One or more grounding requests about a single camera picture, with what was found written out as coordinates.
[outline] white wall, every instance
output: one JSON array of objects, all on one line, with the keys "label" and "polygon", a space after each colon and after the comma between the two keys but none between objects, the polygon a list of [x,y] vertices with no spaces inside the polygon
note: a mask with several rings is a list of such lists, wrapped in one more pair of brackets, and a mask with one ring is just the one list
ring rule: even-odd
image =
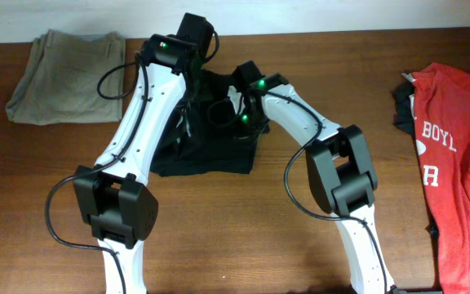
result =
[{"label": "white wall", "polygon": [[470,26],[470,0],[0,0],[0,42],[49,28],[146,38],[175,33],[186,11],[220,35]]}]

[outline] red cloth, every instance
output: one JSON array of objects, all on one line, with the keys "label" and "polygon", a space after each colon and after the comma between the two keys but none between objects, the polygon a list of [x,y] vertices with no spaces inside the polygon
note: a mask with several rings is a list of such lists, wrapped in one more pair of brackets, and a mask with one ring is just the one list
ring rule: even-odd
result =
[{"label": "red cloth", "polygon": [[440,232],[440,284],[446,294],[470,293],[470,74],[432,64],[412,76],[420,171]]}]

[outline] wooden floor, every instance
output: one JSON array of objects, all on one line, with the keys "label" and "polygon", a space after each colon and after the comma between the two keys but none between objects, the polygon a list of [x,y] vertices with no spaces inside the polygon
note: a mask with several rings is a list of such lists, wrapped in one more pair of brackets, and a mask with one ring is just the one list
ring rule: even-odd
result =
[{"label": "wooden floor", "polygon": [[[393,125],[391,91],[401,73],[441,62],[470,73],[470,29],[307,33],[222,37],[207,65],[231,73],[254,60],[280,72],[328,119],[366,134],[379,177],[376,225],[387,267],[401,288],[436,287],[428,214],[415,147]],[[127,56],[142,40],[127,43]],[[7,121],[5,104],[26,66],[30,44],[0,45],[0,293],[102,293],[103,258],[60,246],[47,233],[47,192],[79,164],[91,166],[117,123],[46,127]],[[125,85],[133,79],[130,70]],[[298,146],[277,124],[259,143],[249,176],[212,172],[160,178],[160,203],[144,247],[151,293],[322,291],[349,285],[335,224],[314,220],[287,198],[282,173]],[[291,171],[294,193],[317,210],[306,167]],[[53,223],[72,241],[95,243],[70,187],[55,197]]]}]

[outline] white lettering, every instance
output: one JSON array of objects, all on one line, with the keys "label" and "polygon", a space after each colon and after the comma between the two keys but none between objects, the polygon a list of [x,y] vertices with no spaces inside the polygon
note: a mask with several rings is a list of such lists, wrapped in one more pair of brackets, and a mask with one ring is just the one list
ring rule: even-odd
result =
[{"label": "white lettering", "polygon": [[432,139],[435,141],[440,140],[440,128],[437,125],[432,125]]},{"label": "white lettering", "polygon": [[438,167],[434,166],[423,166],[423,184],[429,185],[428,179],[432,178],[431,186],[437,187],[438,186]]},{"label": "white lettering", "polygon": [[447,144],[446,144],[446,138],[447,138],[447,135],[449,135],[449,132],[440,129],[440,133],[441,133],[441,136],[444,138],[443,145],[444,145],[444,146],[447,146]]},{"label": "white lettering", "polygon": [[423,122],[423,133],[422,136],[429,138],[431,136],[431,126],[430,122]]},{"label": "white lettering", "polygon": [[453,136],[450,137],[449,150],[456,152],[456,148],[453,147]]}]

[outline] beige cloth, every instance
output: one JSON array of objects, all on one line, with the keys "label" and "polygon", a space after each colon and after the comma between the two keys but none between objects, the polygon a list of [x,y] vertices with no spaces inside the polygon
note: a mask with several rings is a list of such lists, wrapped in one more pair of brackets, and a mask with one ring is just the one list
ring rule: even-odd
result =
[{"label": "beige cloth", "polygon": [[[122,117],[121,100],[97,94],[97,82],[124,64],[125,40],[116,33],[78,37],[49,30],[33,41],[30,58],[12,98],[8,119],[15,123],[105,123]],[[103,94],[122,93],[123,70],[110,75]]]}]

